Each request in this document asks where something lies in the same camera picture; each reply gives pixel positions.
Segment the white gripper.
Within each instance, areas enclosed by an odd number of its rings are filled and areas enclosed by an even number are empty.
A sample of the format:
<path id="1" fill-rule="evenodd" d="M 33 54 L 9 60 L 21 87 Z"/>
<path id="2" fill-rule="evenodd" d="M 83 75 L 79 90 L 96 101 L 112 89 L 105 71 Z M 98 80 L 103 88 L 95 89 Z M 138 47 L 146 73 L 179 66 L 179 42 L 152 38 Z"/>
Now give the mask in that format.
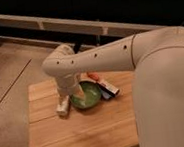
<path id="1" fill-rule="evenodd" d="M 56 77 L 57 91 L 61 96 L 73 94 L 80 99 L 85 99 L 85 92 L 80 86 L 80 76 L 77 74 Z"/>

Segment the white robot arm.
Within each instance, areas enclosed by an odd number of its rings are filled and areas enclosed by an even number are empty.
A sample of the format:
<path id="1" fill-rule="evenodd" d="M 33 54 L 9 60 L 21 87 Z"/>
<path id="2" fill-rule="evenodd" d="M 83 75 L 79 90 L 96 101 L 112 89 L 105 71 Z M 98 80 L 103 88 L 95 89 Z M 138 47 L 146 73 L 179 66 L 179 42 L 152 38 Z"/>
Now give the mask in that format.
<path id="1" fill-rule="evenodd" d="M 62 44 L 44 72 L 58 91 L 77 92 L 77 74 L 133 71 L 132 96 L 140 147 L 184 147 L 184 26 L 167 26 L 76 54 Z"/>

